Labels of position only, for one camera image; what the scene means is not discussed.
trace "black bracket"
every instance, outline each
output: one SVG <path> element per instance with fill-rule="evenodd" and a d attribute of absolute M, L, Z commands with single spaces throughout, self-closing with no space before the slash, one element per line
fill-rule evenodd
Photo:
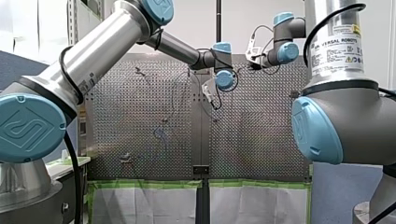
<path fill-rule="evenodd" d="M 192 171 L 195 175 L 208 175 L 209 166 L 208 165 L 194 165 Z"/>
<path fill-rule="evenodd" d="M 300 93 L 298 91 L 291 91 L 289 97 L 291 99 L 297 99 L 300 97 Z"/>

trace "metal pole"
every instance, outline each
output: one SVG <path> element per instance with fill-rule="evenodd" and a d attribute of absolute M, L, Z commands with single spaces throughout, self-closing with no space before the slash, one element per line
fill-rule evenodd
<path fill-rule="evenodd" d="M 221 0 L 216 2 L 216 42 L 221 42 Z"/>

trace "green tape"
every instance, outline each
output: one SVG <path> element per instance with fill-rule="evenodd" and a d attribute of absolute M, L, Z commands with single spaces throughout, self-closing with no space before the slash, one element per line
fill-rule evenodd
<path fill-rule="evenodd" d="M 258 187 L 274 189 L 308 189 L 309 183 L 291 183 L 264 180 L 247 180 L 247 179 L 224 179 L 209 180 L 209 187 L 214 188 L 238 188 L 238 187 Z"/>
<path fill-rule="evenodd" d="M 113 180 L 90 181 L 96 189 L 198 189 L 202 181 L 152 181 L 152 180 Z"/>
<path fill-rule="evenodd" d="M 88 216 L 89 216 L 89 224 L 92 224 L 92 215 L 93 215 L 93 195 L 96 191 L 95 185 L 88 185 Z"/>
<path fill-rule="evenodd" d="M 311 193 L 312 193 L 312 183 L 307 183 L 309 186 L 307 191 L 307 199 L 306 199 L 306 224 L 311 224 Z"/>

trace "gray joint housing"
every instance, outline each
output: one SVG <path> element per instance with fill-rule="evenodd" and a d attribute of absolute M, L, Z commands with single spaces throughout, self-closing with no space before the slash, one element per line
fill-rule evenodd
<path fill-rule="evenodd" d="M 277 53 L 282 45 L 293 42 L 295 38 L 305 38 L 305 20 L 294 18 L 283 21 L 274 27 L 274 47 L 268 52 L 264 65 L 266 67 L 281 65 L 277 58 Z"/>
<path fill-rule="evenodd" d="M 396 162 L 396 102 L 378 90 L 337 89 L 312 93 L 326 113 L 344 151 L 343 163 Z"/>

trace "metal stand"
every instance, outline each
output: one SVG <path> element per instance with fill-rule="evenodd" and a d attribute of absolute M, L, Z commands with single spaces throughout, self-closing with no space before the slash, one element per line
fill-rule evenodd
<path fill-rule="evenodd" d="M 353 209 L 353 224 L 367 224 L 396 202 L 396 166 L 384 166 L 384 174 L 370 202 L 360 203 Z M 384 217 L 380 224 L 396 223 L 396 212 Z"/>

